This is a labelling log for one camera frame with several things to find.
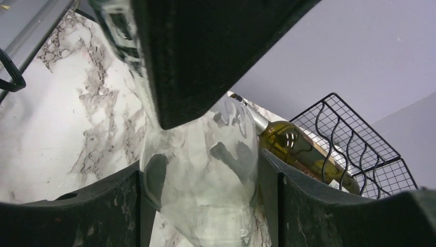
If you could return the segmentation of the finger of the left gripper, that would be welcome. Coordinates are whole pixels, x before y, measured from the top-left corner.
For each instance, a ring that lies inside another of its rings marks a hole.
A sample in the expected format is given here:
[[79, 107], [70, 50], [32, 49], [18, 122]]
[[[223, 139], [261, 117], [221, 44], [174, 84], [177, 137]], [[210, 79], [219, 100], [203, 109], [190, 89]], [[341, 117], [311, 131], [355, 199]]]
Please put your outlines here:
[[132, 1], [157, 119], [204, 115], [316, 0]]

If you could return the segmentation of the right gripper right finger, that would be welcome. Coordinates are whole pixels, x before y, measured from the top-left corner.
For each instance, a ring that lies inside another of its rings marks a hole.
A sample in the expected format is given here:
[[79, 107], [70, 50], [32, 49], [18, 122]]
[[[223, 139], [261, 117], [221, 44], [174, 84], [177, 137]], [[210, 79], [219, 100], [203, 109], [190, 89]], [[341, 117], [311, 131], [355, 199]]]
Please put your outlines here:
[[374, 200], [321, 183], [259, 152], [273, 246], [435, 246], [435, 191]]

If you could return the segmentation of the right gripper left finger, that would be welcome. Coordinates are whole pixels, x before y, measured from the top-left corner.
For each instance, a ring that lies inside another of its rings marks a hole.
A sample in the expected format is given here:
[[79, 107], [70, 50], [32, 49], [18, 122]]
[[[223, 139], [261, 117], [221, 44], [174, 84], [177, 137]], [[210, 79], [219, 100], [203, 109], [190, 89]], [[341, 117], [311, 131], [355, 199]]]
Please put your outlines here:
[[140, 246], [138, 163], [59, 198], [1, 203], [1, 246]]

